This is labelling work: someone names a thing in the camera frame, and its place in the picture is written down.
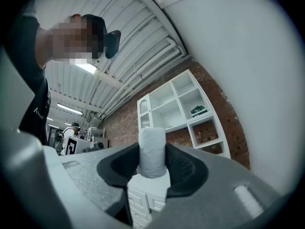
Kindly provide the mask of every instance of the brick wall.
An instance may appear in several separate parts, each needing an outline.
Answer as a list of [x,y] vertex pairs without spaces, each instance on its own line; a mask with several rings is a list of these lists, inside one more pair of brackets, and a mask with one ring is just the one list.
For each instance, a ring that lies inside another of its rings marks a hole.
[[[247,142],[233,107],[227,101],[226,96],[216,81],[193,58],[186,59],[165,75],[146,86],[101,123],[101,127],[106,128],[105,133],[109,139],[109,147],[138,142],[137,101],[187,69],[197,79],[219,117],[228,141],[231,158],[250,169]],[[199,143],[217,138],[217,133],[212,122],[197,125],[194,128],[194,132]],[[187,128],[167,133],[166,141],[192,147],[191,137]],[[219,146],[210,146],[204,150],[218,153]]]

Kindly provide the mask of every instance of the ceiling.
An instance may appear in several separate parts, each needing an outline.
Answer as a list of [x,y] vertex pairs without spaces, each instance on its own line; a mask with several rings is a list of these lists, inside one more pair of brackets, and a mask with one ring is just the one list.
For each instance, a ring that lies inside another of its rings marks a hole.
[[[72,122],[79,123],[82,130],[96,125],[96,117],[109,115],[111,108],[122,103],[130,92],[139,91],[143,75],[147,75],[147,80],[167,67],[168,62],[185,55],[176,31],[152,0],[36,0],[36,10],[44,29],[69,15],[89,13],[103,17],[107,31],[120,30],[122,33],[114,58],[108,60],[103,54],[92,62],[98,69],[94,75],[73,64],[54,61],[47,64],[46,77],[52,94],[49,118],[53,119],[48,123],[60,128],[67,127],[64,123]],[[169,48],[170,39],[174,46],[165,50]],[[149,67],[141,68],[152,58]],[[158,63],[158,69],[151,70]],[[57,103],[83,114],[59,108]]]

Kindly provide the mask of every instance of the white cylinder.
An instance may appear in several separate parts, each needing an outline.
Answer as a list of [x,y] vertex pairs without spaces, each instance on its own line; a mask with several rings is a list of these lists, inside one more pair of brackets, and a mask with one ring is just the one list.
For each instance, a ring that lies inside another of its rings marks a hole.
[[143,128],[139,132],[140,162],[139,172],[143,177],[157,178],[166,173],[165,130],[163,128]]

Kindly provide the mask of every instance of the corrugated metal ceiling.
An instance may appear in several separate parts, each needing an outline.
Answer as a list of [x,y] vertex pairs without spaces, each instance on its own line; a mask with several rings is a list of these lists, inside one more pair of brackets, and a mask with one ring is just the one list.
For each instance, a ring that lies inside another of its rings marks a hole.
[[[154,4],[150,5],[151,2],[152,0],[36,0],[36,10],[39,23],[44,29],[64,21],[70,15],[80,13],[102,17],[107,31],[120,30],[122,35],[117,55],[108,60],[103,54],[92,63],[101,72],[125,83],[146,62],[169,45],[166,38],[174,39],[180,50],[184,51],[169,21],[165,16],[160,17],[157,14],[162,11],[156,9]],[[169,50],[154,64],[174,50],[175,48]],[[53,94],[49,117],[62,128],[65,127],[65,122],[79,122],[87,129],[90,125],[89,114],[94,115],[99,111],[92,113],[86,106],[80,107],[81,104],[90,104],[101,111],[118,91],[98,77],[68,63],[49,62],[46,77],[51,92],[57,93]],[[79,110],[83,115],[63,110],[57,103]]]

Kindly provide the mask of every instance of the man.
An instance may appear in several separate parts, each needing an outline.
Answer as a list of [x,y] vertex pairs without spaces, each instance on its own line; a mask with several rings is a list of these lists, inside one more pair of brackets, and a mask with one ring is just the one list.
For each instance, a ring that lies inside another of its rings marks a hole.
[[72,123],[71,126],[68,126],[66,129],[63,130],[63,141],[62,141],[62,150],[61,155],[66,155],[67,145],[69,136],[77,136],[78,131],[80,130],[80,125],[76,122]]
[[106,57],[113,57],[118,51],[120,36],[119,31],[107,33],[104,20],[90,14],[69,16],[64,23],[44,30],[30,1],[16,17],[4,42],[12,63],[35,93],[19,129],[35,135],[46,145],[45,125],[51,104],[46,64],[51,60],[98,59],[104,48]]

